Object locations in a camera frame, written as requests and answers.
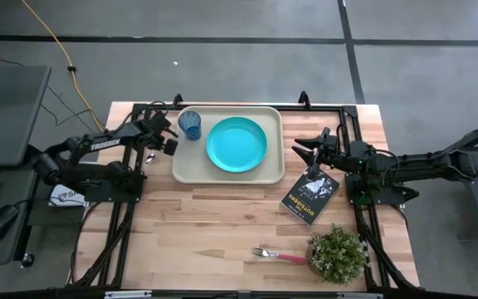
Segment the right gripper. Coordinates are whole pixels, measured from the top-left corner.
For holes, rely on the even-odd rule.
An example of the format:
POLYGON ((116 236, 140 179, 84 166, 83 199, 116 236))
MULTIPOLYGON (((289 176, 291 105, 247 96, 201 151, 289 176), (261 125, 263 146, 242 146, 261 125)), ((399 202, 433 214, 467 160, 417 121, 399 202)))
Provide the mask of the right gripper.
POLYGON ((327 164, 331 168, 335 162, 342 159, 339 134, 331 135, 330 128, 324 127, 322 132, 312 139, 295 139, 301 147, 292 146, 292 149, 302 160, 309 165, 308 178, 313 179, 319 172, 322 164, 327 164))

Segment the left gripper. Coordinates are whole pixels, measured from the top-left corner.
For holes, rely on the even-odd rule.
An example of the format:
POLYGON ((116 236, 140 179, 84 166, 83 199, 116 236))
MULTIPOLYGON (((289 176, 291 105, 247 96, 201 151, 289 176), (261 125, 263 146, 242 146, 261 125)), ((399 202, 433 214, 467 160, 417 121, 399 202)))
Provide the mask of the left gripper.
POLYGON ((170 128, 172 123, 162 112, 154 112, 148 119, 139 122, 143 136, 140 144, 149 150, 161 150, 166 155, 173 156, 178 147, 177 133, 170 128))

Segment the blue faceted plastic cup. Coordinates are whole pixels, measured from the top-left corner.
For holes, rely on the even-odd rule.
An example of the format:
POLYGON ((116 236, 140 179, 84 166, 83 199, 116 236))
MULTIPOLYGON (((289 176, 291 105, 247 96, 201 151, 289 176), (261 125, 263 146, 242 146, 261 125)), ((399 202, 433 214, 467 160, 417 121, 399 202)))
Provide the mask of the blue faceted plastic cup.
POLYGON ((186 111, 178 117, 178 125, 188 140, 201 138, 201 116, 195 111, 186 111))

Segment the beige plastic tray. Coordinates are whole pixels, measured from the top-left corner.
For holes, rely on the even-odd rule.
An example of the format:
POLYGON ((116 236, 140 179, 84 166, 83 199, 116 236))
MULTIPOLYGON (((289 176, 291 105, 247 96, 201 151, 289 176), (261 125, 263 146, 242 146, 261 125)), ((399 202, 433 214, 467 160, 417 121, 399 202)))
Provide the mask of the beige plastic tray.
POLYGON ((190 106, 202 117, 202 136, 188 140, 178 133, 178 147, 173 156, 173 177, 185 184, 275 184, 285 174, 283 124, 280 113, 268 106, 190 106), (266 157, 254 169, 244 173, 230 173, 219 169, 208 158, 207 135, 221 120, 240 116, 254 120, 266 133, 266 157))

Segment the turquoise round plate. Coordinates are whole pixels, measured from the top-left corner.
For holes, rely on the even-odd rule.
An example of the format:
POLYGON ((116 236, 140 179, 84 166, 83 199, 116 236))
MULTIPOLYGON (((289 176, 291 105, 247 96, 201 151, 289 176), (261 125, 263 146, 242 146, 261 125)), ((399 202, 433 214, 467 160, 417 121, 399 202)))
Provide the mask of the turquoise round plate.
POLYGON ((257 167, 266 157, 265 131, 246 117, 229 117, 216 123, 207 135, 208 158, 219 169, 244 173, 257 167))

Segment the silver fork red handle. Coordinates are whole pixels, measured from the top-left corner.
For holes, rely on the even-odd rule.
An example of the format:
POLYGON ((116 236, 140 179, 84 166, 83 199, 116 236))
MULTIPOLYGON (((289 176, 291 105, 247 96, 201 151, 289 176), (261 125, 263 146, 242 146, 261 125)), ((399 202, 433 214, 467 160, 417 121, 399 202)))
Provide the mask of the silver fork red handle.
POLYGON ((278 258, 281 260, 285 260, 285 261, 289 261, 289 262, 293 262, 297 264, 306 263, 306 259, 304 257, 297 257, 297 256, 292 256, 287 254, 268 252, 266 249, 263 249, 263 248, 252 248, 251 253, 259 257, 273 257, 273 258, 278 258))

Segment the black paperback book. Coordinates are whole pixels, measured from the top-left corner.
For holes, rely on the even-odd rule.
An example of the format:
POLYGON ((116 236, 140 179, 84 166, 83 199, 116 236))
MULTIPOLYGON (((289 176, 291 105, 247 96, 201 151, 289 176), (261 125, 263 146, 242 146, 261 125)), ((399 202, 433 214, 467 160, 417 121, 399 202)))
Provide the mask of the black paperback book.
POLYGON ((323 170, 310 176, 308 168, 295 181, 280 204, 304 223, 312 225, 338 188, 339 182, 323 170))

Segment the small green leafy plant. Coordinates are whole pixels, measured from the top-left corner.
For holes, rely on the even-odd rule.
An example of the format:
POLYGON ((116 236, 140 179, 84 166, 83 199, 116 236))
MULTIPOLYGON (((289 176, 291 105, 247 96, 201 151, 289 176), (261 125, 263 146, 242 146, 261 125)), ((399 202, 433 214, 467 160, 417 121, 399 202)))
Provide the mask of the small green leafy plant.
POLYGON ((368 266, 365 245, 355 233, 333 224, 328 233, 312 233, 307 247, 314 249, 313 263, 324 282, 348 285, 363 275, 368 266))

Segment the woven brown plant pot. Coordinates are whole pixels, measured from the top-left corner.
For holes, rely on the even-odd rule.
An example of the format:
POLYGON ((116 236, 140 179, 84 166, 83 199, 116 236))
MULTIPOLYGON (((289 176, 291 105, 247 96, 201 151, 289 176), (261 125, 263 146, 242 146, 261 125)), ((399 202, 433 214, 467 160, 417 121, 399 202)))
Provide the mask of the woven brown plant pot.
POLYGON ((317 276, 322 277, 320 270, 313 263, 314 249, 309 245, 305 250, 305 262, 307 267, 317 276))

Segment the white printed card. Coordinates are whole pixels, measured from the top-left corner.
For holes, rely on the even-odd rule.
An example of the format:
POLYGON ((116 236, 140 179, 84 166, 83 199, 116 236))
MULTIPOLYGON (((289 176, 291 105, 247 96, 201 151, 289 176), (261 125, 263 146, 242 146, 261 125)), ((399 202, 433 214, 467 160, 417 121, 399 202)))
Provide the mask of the white printed card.
POLYGON ((48 202, 53 207, 82 207, 85 203, 85 196, 58 184, 51 190, 48 202))

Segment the dark grey mat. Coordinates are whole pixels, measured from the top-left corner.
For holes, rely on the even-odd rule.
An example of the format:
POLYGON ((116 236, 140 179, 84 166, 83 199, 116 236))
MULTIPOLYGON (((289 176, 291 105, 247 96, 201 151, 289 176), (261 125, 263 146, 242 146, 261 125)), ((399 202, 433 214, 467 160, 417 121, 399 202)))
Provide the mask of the dark grey mat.
POLYGON ((81 206, 55 207, 47 201, 32 205, 27 224, 30 226, 50 226, 80 224, 85 209, 81 206))

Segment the dark grey desk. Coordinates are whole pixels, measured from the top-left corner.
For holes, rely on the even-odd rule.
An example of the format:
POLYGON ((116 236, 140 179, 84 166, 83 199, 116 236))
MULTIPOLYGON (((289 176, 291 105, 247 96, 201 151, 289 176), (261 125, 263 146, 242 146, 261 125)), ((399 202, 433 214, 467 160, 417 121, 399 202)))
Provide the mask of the dark grey desk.
POLYGON ((20 260, 26 253, 31 227, 27 224, 37 186, 36 173, 29 169, 0 170, 0 208, 15 205, 19 214, 0 241, 0 265, 20 260))

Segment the black computer mouse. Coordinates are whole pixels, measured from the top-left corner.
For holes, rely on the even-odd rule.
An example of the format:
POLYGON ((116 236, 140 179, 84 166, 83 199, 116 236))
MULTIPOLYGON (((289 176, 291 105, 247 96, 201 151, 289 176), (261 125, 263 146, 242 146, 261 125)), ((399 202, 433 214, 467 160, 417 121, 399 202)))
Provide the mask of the black computer mouse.
POLYGON ((6 236, 18 214, 19 210, 15 205, 5 205, 0 208, 0 241, 6 236))

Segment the black aluminium table frame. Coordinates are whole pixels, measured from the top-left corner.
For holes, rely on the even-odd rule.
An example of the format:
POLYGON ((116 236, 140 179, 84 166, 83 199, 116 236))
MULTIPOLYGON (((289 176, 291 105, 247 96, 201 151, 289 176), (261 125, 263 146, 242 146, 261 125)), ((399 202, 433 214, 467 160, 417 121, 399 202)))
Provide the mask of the black aluminium table frame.
POLYGON ((233 291, 336 291, 306 265, 312 233, 333 226, 356 231, 357 209, 341 184, 312 224, 296 217, 282 202, 305 171, 293 150, 296 139, 313 138, 322 129, 345 124, 348 140, 362 140, 384 150, 387 141, 379 108, 359 105, 346 115, 341 105, 310 109, 293 104, 281 110, 266 103, 182 103, 181 112, 202 117, 208 133, 220 120, 254 120, 269 142, 266 158, 249 172, 233 174, 208 158, 205 140, 180 138, 174 156, 157 153, 129 163, 144 172, 142 193, 134 205, 115 209, 106 200, 88 215, 76 249, 73 275, 82 282, 97 263, 110 230, 129 221, 127 240, 105 265, 109 283, 124 289, 233 291))

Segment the silver metal bracket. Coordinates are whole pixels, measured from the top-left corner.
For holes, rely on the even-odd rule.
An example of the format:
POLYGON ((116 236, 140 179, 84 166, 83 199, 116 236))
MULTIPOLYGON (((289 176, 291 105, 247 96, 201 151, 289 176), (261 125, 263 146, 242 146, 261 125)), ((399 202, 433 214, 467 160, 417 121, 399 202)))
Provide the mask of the silver metal bracket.
POLYGON ((152 294, 151 290, 123 290, 106 292, 104 299, 149 299, 152 294))

